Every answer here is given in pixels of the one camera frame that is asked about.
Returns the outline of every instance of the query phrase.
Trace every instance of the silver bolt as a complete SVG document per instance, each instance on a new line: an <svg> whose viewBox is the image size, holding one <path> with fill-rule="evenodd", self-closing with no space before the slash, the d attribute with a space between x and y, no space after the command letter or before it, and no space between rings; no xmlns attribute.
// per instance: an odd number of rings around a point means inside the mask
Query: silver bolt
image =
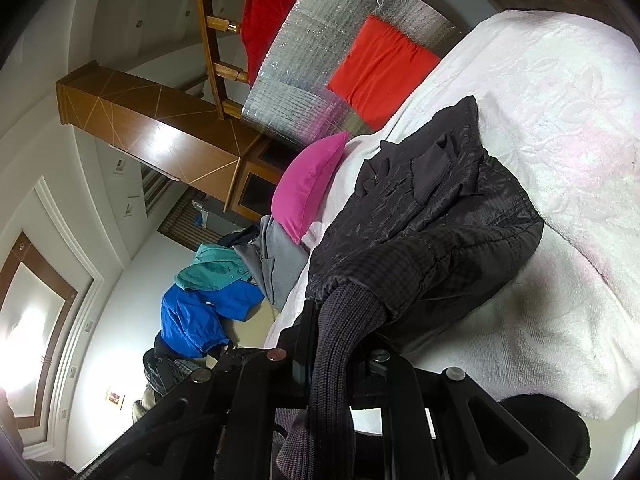
<svg viewBox="0 0 640 480"><path fill-rule="evenodd" d="M462 368L458 368L457 366L447 368L447 371L445 373L447 374L447 377L452 381L461 381L466 377L465 371Z"/></svg>
<svg viewBox="0 0 640 480"><path fill-rule="evenodd" d="M212 376L211 370L208 368L198 368L191 372L191 380L194 383L206 383Z"/></svg>
<svg viewBox="0 0 640 480"><path fill-rule="evenodd" d="M284 361L287 357L287 351L284 348L272 348L267 352L267 359L269 361L279 362Z"/></svg>
<svg viewBox="0 0 640 480"><path fill-rule="evenodd" d="M371 358L377 363L384 363L391 359L391 354L387 350L378 348L377 350L371 352Z"/></svg>

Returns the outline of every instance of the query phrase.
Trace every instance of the bubble wrap insulation sheet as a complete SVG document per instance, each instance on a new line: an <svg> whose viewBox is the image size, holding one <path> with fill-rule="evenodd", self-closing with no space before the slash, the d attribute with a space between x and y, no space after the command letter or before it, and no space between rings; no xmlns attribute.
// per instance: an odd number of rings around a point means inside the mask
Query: bubble wrap insulation sheet
<svg viewBox="0 0 640 480"><path fill-rule="evenodd" d="M260 67L243 118L298 147L345 130L352 137L372 133L326 88L370 14L441 57L462 38L420 0L297 0Z"/></svg>

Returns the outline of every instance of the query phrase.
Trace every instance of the orange cushion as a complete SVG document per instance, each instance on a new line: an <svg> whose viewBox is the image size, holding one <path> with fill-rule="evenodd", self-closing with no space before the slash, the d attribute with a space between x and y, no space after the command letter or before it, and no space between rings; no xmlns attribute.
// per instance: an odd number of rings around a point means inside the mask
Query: orange cushion
<svg viewBox="0 0 640 480"><path fill-rule="evenodd" d="M439 62L430 50L369 16L327 88L378 131Z"/></svg>

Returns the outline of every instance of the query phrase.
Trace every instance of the blue cloth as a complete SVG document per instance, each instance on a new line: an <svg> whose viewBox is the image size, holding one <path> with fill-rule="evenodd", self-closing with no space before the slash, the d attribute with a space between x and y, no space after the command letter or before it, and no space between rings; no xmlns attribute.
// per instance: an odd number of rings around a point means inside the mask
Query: blue cloth
<svg viewBox="0 0 640 480"><path fill-rule="evenodd" d="M236 281L220 290L182 290L173 285L162 297L161 337L174 352L204 357L213 347L229 343L218 316L244 321L262 301L260 289Z"/></svg>
<svg viewBox="0 0 640 480"><path fill-rule="evenodd" d="M231 248L201 244L193 263L178 272L175 284L187 290L220 290L236 280L248 281L251 273Z"/></svg>

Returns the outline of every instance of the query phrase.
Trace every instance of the white blanket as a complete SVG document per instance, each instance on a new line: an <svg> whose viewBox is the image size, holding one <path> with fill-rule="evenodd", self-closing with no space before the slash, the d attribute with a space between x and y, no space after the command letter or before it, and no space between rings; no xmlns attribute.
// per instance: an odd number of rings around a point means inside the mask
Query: white blanket
<svg viewBox="0 0 640 480"><path fill-rule="evenodd" d="M435 372L459 366L498 400L542 393L607 418L640 376L640 54L622 33L553 12L481 23L383 130L347 145L303 241L319 244L380 140L399 142L468 94L482 143L545 231L512 282L408 358ZM307 278L308 264L266 346L302 310Z"/></svg>

